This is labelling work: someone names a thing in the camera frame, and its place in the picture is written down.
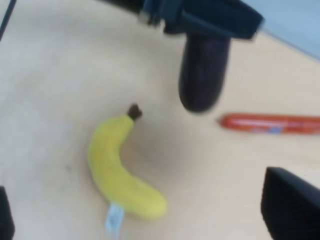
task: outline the yellow banana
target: yellow banana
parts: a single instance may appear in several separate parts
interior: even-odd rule
[[[137,105],[128,114],[108,119],[94,131],[87,153],[93,180],[111,203],[126,212],[145,219],[164,215],[167,202],[163,195],[142,180],[132,176],[122,165],[121,146],[142,115]]]

